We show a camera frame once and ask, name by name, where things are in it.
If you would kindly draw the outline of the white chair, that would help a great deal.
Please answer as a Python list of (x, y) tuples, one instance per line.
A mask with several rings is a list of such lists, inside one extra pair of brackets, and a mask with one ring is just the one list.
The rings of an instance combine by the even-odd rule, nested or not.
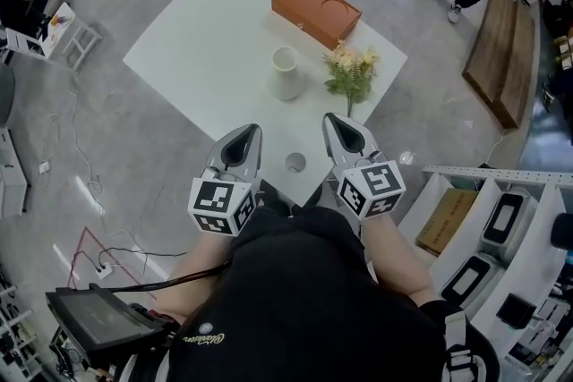
[(4, 30), (9, 50), (26, 55), (41, 61), (48, 61), (49, 58), (43, 52), (41, 42), (19, 31), (6, 28)]

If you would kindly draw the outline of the brown cardboard box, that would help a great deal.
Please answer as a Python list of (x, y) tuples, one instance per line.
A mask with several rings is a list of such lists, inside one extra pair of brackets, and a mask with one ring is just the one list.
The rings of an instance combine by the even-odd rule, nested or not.
[(440, 256), (466, 218), (477, 191), (449, 188), (415, 239), (415, 245)]

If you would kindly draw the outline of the brown wooden bench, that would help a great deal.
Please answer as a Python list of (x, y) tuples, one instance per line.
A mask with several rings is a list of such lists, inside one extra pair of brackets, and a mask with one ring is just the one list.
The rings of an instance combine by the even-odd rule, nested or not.
[(488, 0), (462, 77), (501, 127), (522, 123), (535, 47), (535, 22), (518, 0)]

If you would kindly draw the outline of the black tablet monitor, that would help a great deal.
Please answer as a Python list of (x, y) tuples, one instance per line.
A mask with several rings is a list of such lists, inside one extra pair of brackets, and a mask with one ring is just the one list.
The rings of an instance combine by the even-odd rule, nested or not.
[(163, 322), (147, 316), (96, 285), (46, 293), (58, 325), (91, 363), (110, 362), (167, 341)]

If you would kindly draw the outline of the black round bag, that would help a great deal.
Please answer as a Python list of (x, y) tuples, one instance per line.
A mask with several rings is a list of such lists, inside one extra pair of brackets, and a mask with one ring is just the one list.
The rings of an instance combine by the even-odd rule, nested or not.
[(555, 248), (573, 250), (573, 214), (560, 213), (555, 217), (550, 241)]

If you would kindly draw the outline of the storage bin with black lid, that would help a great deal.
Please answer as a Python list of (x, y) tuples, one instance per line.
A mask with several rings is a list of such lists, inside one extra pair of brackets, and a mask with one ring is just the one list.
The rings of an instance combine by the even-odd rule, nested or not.
[(509, 265), (531, 225), (538, 201), (524, 188), (503, 192), (480, 236), (481, 250)]
[(475, 253), (469, 256), (446, 282), (440, 296), (451, 304), (466, 309), (489, 282), (495, 269), (495, 264), (487, 257)]

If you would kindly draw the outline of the person's left forearm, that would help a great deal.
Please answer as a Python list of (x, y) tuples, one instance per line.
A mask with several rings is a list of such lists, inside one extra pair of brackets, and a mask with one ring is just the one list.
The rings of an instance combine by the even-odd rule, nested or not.
[[(200, 233), (198, 241), (182, 258), (169, 279), (188, 276), (224, 264), (229, 259), (232, 241), (233, 238), (229, 236)], [(210, 297), (217, 282), (218, 277), (211, 276), (160, 290), (155, 310), (182, 325)]]

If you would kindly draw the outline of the person's black shirt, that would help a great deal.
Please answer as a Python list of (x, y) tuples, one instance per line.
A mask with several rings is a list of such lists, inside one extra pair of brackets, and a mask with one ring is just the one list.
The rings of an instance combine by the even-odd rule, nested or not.
[(372, 279), (339, 213), (258, 208), (230, 255), (167, 382), (441, 382), (442, 326)]

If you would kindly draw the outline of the white low cabinet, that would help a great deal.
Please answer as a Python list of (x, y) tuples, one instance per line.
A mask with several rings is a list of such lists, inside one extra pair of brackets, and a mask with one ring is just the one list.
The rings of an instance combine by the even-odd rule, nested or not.
[(0, 128), (0, 219), (23, 213), (27, 189), (10, 132)]

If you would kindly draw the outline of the person's right forearm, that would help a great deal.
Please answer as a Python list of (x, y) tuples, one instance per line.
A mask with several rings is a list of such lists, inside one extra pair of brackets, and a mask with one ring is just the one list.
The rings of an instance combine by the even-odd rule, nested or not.
[(428, 269), (389, 214), (365, 220), (362, 229), (363, 245), (383, 284), (408, 296), (417, 306), (439, 299)]

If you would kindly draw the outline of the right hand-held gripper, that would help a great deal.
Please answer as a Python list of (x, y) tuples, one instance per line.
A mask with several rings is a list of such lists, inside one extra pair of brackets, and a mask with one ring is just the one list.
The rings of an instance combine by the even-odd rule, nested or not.
[(385, 157), (372, 133), (337, 113), (323, 116), (322, 131), (338, 181), (338, 200), (359, 221), (391, 212), (406, 186), (397, 163)]

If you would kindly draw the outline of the small white side table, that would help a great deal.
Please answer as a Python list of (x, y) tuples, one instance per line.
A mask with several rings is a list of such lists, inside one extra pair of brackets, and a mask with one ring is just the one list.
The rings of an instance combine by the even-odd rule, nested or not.
[(101, 39), (68, 3), (62, 3), (47, 25), (47, 37), (41, 41), (41, 48), (49, 62), (78, 71)]

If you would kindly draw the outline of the yellow flowers bunch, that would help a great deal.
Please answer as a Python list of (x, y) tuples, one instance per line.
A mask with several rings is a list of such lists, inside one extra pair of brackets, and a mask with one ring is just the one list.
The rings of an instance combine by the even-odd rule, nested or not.
[(346, 116), (350, 117), (356, 104), (363, 103), (372, 90), (372, 81), (378, 73), (375, 65), (380, 56), (373, 47), (364, 52), (339, 39), (337, 46), (322, 56), (329, 78), (324, 85), (333, 95), (346, 100)]

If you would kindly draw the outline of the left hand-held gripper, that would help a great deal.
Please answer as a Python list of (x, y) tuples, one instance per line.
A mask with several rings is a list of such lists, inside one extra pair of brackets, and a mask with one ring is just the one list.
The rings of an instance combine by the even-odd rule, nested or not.
[(262, 129), (246, 124), (218, 140), (208, 166), (192, 180), (188, 213), (205, 233), (238, 236), (256, 208)]

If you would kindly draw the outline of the white vase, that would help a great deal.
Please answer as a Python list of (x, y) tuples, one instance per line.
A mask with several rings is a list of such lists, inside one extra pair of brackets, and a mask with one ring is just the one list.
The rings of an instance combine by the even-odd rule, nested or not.
[(298, 67), (298, 54), (292, 47), (279, 47), (271, 56), (272, 73), (267, 86), (270, 94), (280, 100), (288, 101), (300, 94), (304, 79)]

